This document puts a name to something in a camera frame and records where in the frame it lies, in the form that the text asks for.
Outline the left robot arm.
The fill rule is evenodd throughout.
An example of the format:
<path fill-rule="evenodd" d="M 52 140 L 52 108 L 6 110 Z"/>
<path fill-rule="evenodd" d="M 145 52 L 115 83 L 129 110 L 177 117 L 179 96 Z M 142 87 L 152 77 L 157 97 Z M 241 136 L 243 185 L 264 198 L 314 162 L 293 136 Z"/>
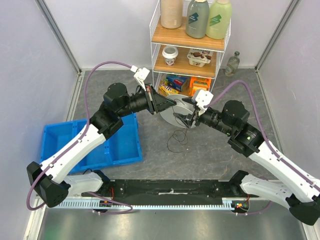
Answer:
<path fill-rule="evenodd" d="M 56 207 L 71 195 L 93 192 L 99 197 L 106 196 L 110 191 L 109 179 L 101 171 L 67 178 L 69 172 L 124 125 L 123 117 L 143 110 L 154 115 L 176 104 L 174 100 L 157 93 L 151 85 L 130 95 L 123 83 L 111 84 L 99 110 L 76 137 L 47 160 L 41 163 L 33 161 L 27 166 L 31 190 L 49 208 Z"/>

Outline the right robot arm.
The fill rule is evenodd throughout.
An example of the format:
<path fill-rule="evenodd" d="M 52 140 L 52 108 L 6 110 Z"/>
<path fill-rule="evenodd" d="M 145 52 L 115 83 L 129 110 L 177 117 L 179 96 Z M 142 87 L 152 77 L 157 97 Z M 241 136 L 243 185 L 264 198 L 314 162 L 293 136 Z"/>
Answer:
<path fill-rule="evenodd" d="M 270 182 L 239 170 L 231 179 L 229 191 L 235 197 L 244 193 L 277 203 L 300 222 L 313 226 L 320 217 L 320 181 L 281 153 L 263 133 L 247 122 L 249 111 L 238 100 L 227 101 L 222 111 L 208 107 L 203 111 L 191 97 L 182 98 L 193 106 L 191 114 L 176 113 L 189 128 L 205 124 L 229 137 L 236 152 L 263 166 L 279 183 Z"/>

